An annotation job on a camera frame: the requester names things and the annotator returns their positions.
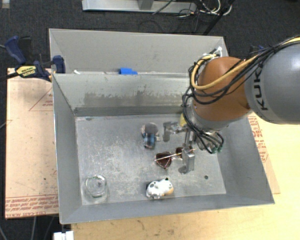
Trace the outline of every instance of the blue clamp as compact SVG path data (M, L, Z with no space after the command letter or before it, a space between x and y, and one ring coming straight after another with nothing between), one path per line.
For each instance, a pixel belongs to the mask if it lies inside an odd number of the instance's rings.
M133 71L132 68L121 67L119 71L119 75L138 75L138 72Z
M57 73L61 73L61 74L66 73L65 62L64 62L64 59L60 55L54 56L52 61L55 64Z
M18 61L18 63L22 65L25 64L27 60L23 52L19 48L18 43L19 43L19 37L15 35L6 41L4 43L4 46L7 52L9 53L9 55L15 58Z

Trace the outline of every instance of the brown object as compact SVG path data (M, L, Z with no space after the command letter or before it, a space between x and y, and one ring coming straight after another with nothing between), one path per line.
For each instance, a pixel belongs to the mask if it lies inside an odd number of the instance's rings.
M205 86L224 75L233 65L240 59L235 57L220 57L210 61L200 74L197 84ZM234 72L229 77L222 80L220 83L204 90L205 93L213 93L230 83L230 81L239 73ZM250 107L245 95L245 85L242 84L244 78L235 83L229 90L226 96L220 100L207 105L202 105L194 101L194 109L198 116L209 121L228 121L235 120L246 115L250 111ZM209 102L213 97L201 97L196 95L196 98L201 102Z

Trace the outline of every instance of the white and brown toy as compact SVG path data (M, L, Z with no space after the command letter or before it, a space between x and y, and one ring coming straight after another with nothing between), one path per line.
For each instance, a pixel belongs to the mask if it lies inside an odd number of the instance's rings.
M154 180L150 182L146 187L145 195L148 198L160 199L161 197L171 195L174 192L174 187L168 178L164 178L160 181Z

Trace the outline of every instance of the metal stand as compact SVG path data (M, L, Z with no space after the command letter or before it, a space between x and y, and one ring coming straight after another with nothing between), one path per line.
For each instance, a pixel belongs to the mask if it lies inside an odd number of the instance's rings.
M82 0L82 9L83 11L155 13L167 3L168 1L157 0ZM194 3L172 1L160 13L177 14L183 9L194 11L196 8Z

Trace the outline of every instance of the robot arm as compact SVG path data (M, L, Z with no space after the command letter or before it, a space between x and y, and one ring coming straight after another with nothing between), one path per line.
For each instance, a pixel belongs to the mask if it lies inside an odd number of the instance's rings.
M274 124L300 124L300 36L245 59L215 50L189 68L189 78L182 96L185 147L196 142L201 150L219 152L219 131L251 112Z

